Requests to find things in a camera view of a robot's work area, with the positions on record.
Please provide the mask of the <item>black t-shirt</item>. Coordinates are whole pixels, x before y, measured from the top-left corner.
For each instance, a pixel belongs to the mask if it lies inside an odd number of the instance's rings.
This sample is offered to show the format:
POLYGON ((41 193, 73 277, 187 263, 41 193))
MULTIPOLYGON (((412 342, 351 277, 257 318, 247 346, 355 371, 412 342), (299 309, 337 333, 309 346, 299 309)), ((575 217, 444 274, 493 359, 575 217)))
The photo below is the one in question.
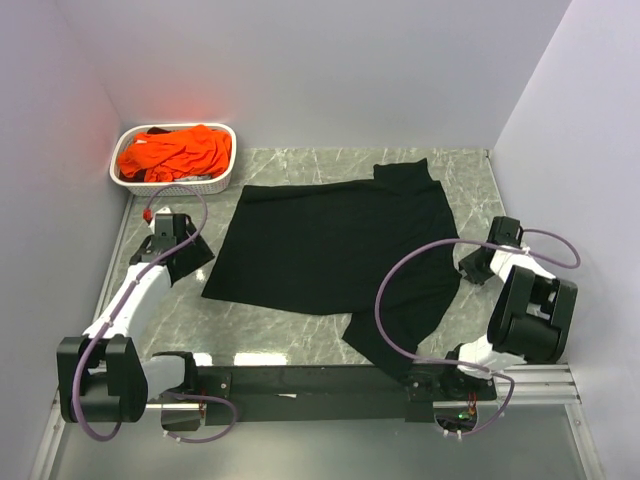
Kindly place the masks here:
POLYGON ((347 314, 344 341, 403 380, 460 285, 457 229, 425 160, 369 179, 242 190, 203 296, 347 314))

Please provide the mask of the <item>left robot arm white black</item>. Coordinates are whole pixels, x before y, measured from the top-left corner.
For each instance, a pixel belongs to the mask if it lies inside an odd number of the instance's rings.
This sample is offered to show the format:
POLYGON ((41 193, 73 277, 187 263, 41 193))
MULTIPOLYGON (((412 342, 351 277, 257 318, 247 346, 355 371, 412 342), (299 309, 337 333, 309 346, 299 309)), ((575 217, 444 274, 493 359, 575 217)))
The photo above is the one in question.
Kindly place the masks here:
POLYGON ((153 261, 179 242, 177 237, 149 235, 131 257, 120 289, 82 335, 66 337, 56 351, 61 415, 77 421, 73 385, 79 381, 79 404, 87 422, 133 423, 146 403, 164 392, 176 401, 193 399, 200 388, 189 352, 161 352, 141 361, 136 343, 171 287, 214 259, 198 236, 171 256, 153 261))

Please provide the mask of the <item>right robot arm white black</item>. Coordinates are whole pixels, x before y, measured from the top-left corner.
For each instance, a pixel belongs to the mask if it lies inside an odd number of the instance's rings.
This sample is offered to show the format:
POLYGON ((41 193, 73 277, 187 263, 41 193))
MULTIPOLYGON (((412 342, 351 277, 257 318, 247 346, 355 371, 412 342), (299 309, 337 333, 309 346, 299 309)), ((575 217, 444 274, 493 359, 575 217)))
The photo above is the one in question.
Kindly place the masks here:
POLYGON ((460 262, 469 279, 498 277, 502 289, 485 334, 460 344, 446 358, 456 360, 439 374, 444 395, 460 399, 493 372, 525 364, 554 364, 564 353, 578 288, 513 249, 490 254, 481 248, 460 262))

